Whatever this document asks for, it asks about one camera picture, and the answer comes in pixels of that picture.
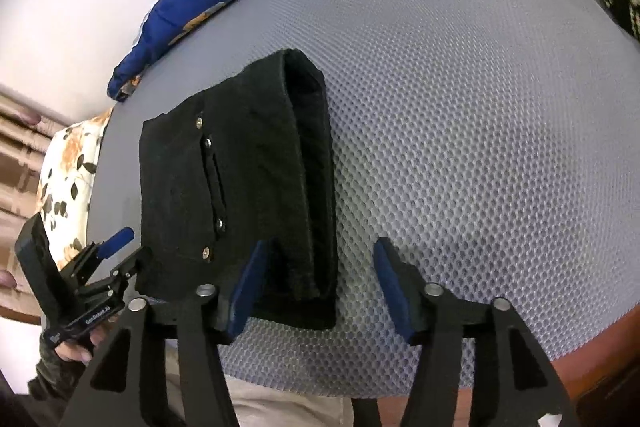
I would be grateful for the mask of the left hand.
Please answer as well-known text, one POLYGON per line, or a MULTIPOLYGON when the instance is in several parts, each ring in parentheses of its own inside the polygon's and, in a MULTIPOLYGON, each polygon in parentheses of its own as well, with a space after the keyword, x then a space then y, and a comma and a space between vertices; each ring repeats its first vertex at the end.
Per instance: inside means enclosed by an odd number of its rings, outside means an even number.
POLYGON ((101 324, 89 334, 90 348, 75 340, 66 340, 55 347, 54 352, 64 362, 80 362, 88 365, 93 358, 93 351, 103 343, 109 332, 110 326, 101 324))

